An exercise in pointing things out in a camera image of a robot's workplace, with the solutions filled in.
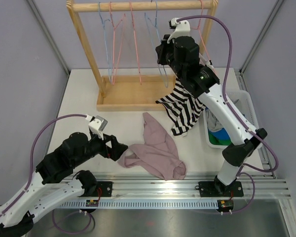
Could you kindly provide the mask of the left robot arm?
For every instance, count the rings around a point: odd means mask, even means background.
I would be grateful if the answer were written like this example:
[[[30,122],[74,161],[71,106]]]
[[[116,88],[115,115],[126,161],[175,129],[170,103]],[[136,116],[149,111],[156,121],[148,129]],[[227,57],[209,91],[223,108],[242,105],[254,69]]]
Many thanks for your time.
[[[21,237],[43,216],[75,197],[90,197],[97,191],[98,181],[91,171],[81,170],[56,191],[44,193],[72,175],[74,169],[100,155],[117,161],[128,149],[113,135],[103,138],[73,133],[36,166],[30,184],[0,206],[0,237]]]

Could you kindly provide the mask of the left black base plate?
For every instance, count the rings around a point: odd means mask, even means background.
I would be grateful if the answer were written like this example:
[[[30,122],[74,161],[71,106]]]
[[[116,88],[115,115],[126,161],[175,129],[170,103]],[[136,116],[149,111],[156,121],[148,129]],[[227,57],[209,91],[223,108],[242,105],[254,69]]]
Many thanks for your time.
[[[112,196],[112,188],[113,188],[113,182],[111,181],[99,181],[97,188],[95,191],[90,194],[90,197],[99,197],[99,195],[105,198]]]

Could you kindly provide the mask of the aluminium mounting rail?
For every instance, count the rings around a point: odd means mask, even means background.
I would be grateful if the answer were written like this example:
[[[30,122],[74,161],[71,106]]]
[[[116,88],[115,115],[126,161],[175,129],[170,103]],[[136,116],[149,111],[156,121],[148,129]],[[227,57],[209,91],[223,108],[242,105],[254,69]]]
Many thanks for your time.
[[[199,198],[195,189],[200,181],[212,181],[212,172],[192,172],[183,180],[164,181],[149,174],[101,173],[93,172],[99,181],[111,181],[114,198],[156,198],[190,199]],[[255,182],[256,199],[291,199],[291,192],[284,179],[277,179],[271,174],[251,172]]]

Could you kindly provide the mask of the white plastic basket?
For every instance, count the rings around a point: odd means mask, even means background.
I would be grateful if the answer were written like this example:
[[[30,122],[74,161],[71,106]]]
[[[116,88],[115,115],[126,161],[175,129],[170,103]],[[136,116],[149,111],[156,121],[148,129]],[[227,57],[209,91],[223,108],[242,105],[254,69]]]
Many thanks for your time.
[[[238,108],[238,110],[243,114],[246,120],[250,122],[252,125],[254,125],[256,128],[259,128],[258,120],[256,117],[255,109],[254,109],[250,94],[244,90],[227,90],[226,93],[227,93],[227,96],[233,102],[238,101],[237,103],[234,103],[234,104]],[[218,144],[216,145],[211,142],[209,137],[210,133],[208,130],[206,112],[203,112],[203,120],[204,120],[204,127],[205,127],[204,129],[205,129],[205,137],[206,137],[207,145],[215,149],[225,149],[226,145],[218,145]]]

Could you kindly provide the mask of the grey tank top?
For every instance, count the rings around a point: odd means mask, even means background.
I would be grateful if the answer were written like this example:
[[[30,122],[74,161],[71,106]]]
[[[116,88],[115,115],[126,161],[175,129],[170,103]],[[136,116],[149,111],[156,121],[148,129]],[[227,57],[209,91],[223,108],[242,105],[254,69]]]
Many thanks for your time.
[[[242,105],[241,101],[239,99],[232,100],[236,108],[242,112]],[[223,125],[220,123],[220,121],[216,118],[216,116],[210,111],[209,108],[205,108],[205,117],[207,122],[207,128],[212,133],[217,133],[221,131],[226,131],[226,129],[223,127]]]

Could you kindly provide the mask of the black white striped top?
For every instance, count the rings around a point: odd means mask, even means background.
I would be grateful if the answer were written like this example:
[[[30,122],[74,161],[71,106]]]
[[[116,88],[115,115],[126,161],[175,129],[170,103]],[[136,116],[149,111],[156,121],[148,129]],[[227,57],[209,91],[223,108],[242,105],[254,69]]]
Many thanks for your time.
[[[156,103],[165,108],[173,122],[174,125],[170,130],[173,136],[187,136],[205,109],[205,105],[185,90],[178,79],[175,81],[173,91],[156,100]]]

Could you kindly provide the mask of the blue tank top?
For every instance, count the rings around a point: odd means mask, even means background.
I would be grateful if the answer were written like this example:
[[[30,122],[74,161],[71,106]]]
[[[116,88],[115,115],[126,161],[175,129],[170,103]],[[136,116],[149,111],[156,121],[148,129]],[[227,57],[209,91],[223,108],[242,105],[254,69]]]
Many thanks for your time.
[[[229,140],[230,139],[230,136],[228,135],[228,133],[224,129],[221,129],[220,131],[216,131],[216,132],[211,132],[211,133],[218,140]]]

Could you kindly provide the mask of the light blue wire hanger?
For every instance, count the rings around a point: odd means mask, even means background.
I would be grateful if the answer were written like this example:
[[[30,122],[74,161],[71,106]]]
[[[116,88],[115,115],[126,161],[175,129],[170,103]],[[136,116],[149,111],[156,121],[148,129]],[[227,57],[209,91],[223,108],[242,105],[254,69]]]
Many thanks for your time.
[[[100,2],[98,3],[98,14],[101,20],[103,33],[104,33],[104,44],[105,44],[105,51],[106,51],[106,59],[107,59],[107,70],[109,76],[109,82],[112,84],[113,81],[113,64],[112,64],[112,53],[109,47],[108,35],[107,35],[107,22],[110,22],[110,19],[104,19],[102,17],[102,13],[100,10]]]

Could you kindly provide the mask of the green tank top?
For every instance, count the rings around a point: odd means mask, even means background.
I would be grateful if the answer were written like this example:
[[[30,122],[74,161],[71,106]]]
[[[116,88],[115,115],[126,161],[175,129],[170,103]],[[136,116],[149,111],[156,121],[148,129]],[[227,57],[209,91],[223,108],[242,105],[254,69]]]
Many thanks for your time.
[[[211,133],[209,133],[209,142],[213,145],[220,145],[220,146],[228,146],[231,144],[231,140],[220,140],[218,138],[216,138],[214,135],[212,135]]]

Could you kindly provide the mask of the mauve tank top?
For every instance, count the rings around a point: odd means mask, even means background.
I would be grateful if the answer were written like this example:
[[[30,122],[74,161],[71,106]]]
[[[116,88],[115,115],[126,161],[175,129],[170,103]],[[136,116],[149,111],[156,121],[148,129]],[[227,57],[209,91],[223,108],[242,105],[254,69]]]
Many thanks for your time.
[[[159,179],[183,180],[186,165],[179,159],[173,138],[149,113],[143,113],[143,144],[133,144],[120,156],[117,163],[124,168],[140,166]]]

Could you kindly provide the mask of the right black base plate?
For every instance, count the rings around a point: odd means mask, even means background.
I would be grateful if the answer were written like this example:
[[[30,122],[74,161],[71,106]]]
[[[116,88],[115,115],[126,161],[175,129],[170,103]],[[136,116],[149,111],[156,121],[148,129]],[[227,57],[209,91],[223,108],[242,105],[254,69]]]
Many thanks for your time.
[[[195,189],[199,191],[202,198],[241,198],[244,196],[242,184],[234,181],[228,186],[215,181],[200,181]]]

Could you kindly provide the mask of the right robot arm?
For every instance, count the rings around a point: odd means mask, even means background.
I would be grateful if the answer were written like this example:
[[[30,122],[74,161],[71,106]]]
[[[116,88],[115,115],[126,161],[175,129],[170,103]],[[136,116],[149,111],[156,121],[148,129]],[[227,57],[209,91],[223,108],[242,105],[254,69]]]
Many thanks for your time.
[[[256,128],[226,96],[219,78],[208,65],[200,64],[199,45],[190,36],[164,35],[156,47],[157,62],[169,66],[179,82],[214,114],[228,133],[231,144],[222,151],[224,162],[214,178],[213,190],[220,196],[231,191],[240,167],[267,136]]]

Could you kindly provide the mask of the pink wire hanger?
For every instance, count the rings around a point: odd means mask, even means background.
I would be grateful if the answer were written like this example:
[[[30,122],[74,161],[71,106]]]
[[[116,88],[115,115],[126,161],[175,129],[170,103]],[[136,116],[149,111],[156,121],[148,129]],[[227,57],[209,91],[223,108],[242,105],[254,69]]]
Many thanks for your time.
[[[112,85],[115,84],[117,71],[119,67],[119,61],[121,57],[121,51],[123,47],[123,35],[124,35],[124,22],[126,15],[123,14],[121,19],[118,22],[114,22],[113,14],[112,14],[112,2],[109,3],[109,13],[110,13],[110,20],[111,25],[113,28],[113,40],[112,40],[112,76],[111,76],[111,83]],[[117,36],[117,30],[121,27],[120,37]]]

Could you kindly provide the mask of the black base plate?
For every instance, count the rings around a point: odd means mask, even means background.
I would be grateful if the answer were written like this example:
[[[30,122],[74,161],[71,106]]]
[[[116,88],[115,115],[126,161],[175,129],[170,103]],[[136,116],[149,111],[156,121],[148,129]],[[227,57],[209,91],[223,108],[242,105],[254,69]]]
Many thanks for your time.
[[[199,191],[202,198],[241,198],[244,196],[242,184],[234,181],[228,186],[215,181],[200,181],[195,189]]]
[[[112,196],[112,188],[113,188],[113,182],[111,181],[99,181],[97,188],[95,191],[90,194],[90,197],[99,197],[99,195],[105,198]]]

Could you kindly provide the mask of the wooden clothes rack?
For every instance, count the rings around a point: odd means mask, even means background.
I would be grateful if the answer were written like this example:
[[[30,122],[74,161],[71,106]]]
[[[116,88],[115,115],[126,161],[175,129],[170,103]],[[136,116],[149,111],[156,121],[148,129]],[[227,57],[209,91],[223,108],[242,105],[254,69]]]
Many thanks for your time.
[[[176,77],[169,75],[169,84],[162,85],[159,75],[144,75],[138,72],[132,75],[126,72],[117,74],[119,59],[112,58],[112,76],[101,75],[96,59],[89,44],[83,23],[80,18],[82,12],[135,12],[149,10],[207,10],[208,15],[214,16],[218,7],[216,0],[170,0],[161,2],[113,2],[113,3],[75,3],[66,2],[66,7],[73,25],[95,77],[99,88],[96,108],[100,112],[120,111],[161,111],[163,107],[155,101],[172,92]]]

